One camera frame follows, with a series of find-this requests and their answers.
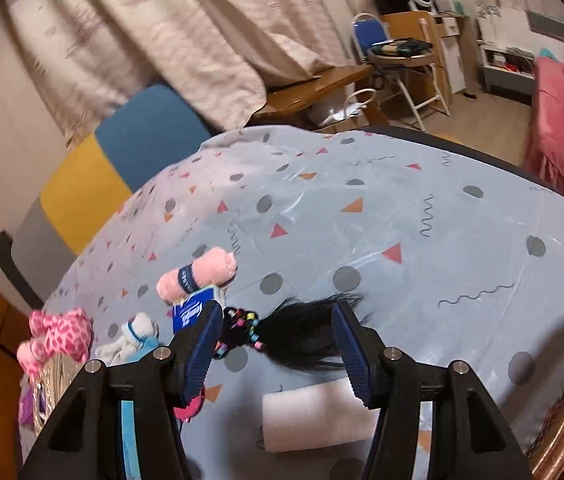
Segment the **patterned grey tablecloth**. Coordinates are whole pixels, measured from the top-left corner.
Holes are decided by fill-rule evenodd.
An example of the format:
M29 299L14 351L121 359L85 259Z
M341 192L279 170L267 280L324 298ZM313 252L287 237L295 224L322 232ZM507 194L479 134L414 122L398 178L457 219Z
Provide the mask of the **patterned grey tablecloth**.
M467 361L520 446L564 393L564 196L442 148L351 131L221 134L116 211L42 308L81 308L90 356L139 312L172 337L159 278L233 252L231 307L360 294L358 315L414 360Z

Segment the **wooden desk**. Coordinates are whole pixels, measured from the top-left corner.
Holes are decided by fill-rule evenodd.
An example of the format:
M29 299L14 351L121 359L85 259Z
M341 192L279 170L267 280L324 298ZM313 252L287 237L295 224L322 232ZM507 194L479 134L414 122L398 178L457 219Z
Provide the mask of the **wooden desk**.
M437 84L446 105L451 106L453 96L467 89L464 62L460 52L462 23L455 14L431 14L426 11L409 11L384 14L381 21L391 39L414 39L430 48L409 58L431 62Z

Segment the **white knitted sock blue band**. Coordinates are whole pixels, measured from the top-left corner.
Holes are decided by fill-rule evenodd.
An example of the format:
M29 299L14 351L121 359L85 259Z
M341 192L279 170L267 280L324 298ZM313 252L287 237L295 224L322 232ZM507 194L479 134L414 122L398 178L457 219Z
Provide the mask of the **white knitted sock blue band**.
M151 338L157 339L159 328L146 313L139 312L126 324L119 327L119 336L94 351L96 359L106 365L125 364L131 356L142 350Z

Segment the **grey yellow blue chair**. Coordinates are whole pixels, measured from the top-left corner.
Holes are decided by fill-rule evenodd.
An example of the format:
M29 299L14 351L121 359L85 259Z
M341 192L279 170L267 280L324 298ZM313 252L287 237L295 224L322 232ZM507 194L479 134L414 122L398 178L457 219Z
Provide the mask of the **grey yellow blue chair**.
M39 310L130 196L215 134L166 84L133 96L63 159L15 233L0 232L0 269Z

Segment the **beige patterned curtain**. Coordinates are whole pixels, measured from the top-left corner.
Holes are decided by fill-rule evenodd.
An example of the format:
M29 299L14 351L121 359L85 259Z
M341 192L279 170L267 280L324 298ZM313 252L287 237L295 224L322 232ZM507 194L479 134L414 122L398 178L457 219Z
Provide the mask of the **beige patterned curtain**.
M2 0L11 35L67 148L163 81L219 130L271 88L344 65L322 0Z

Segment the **white paper roll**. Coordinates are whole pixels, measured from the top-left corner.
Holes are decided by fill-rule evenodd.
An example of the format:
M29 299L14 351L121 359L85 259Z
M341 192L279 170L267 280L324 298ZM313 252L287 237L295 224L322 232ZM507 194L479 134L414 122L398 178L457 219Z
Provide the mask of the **white paper roll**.
M367 440L378 416L346 378L268 393L262 398L263 446L269 453L285 453Z

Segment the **blue folding chair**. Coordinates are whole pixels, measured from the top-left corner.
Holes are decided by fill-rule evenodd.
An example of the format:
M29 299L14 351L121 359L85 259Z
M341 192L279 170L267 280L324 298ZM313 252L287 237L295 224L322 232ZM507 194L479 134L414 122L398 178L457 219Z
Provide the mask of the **blue folding chair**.
M431 108L435 112L450 116L450 107L440 93L437 78L431 62L418 58L411 65L409 58L426 51L429 44L414 39L391 39L383 22L370 13L359 13L352 18L352 40L358 58L372 66L374 74L384 81L394 96L403 96L415 119L414 126L424 130L421 115L422 108ZM429 81L429 96L416 101L408 87L411 74L419 75Z

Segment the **white shelf unit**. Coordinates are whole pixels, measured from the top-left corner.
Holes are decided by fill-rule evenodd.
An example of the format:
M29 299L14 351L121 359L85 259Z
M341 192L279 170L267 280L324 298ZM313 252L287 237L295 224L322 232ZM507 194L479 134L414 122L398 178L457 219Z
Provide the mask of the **white shelf unit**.
M493 91L514 92L533 96L536 91L532 52L517 47L498 47L489 42L478 42L484 88Z

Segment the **pink spotted plush toy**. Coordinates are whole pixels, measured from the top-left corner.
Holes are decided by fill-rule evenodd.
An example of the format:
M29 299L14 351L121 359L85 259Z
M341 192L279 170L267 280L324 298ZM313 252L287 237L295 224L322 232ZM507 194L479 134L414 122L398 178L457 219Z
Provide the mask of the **pink spotted plush toy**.
M58 354L69 356L79 364L88 361L93 322L81 308L63 314L34 311L28 323L32 336L18 345L16 357L31 382Z

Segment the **pink dishcloth blue band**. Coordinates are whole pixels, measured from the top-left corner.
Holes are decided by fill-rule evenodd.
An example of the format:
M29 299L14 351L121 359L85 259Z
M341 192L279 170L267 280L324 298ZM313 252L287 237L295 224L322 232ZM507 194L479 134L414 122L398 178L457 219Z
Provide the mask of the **pink dishcloth blue band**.
M163 274L156 292L169 304L178 304L207 286L223 286L235 277L237 262L233 252L212 247L190 264Z

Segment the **wooden side table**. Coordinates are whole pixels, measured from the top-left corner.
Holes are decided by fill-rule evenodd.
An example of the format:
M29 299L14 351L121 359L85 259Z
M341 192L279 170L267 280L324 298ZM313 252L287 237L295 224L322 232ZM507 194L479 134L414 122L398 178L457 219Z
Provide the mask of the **wooden side table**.
M388 126L371 83L370 65L323 70L311 80L271 90L248 125L291 125L324 132Z

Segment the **gold ornate tissue box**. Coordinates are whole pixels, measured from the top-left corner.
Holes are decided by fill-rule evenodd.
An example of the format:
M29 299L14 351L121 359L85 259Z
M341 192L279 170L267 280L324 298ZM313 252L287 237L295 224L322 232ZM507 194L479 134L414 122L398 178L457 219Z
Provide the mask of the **gold ornate tissue box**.
M44 364L32 386L34 395L34 433L39 436L62 395L84 366L66 354L55 354Z

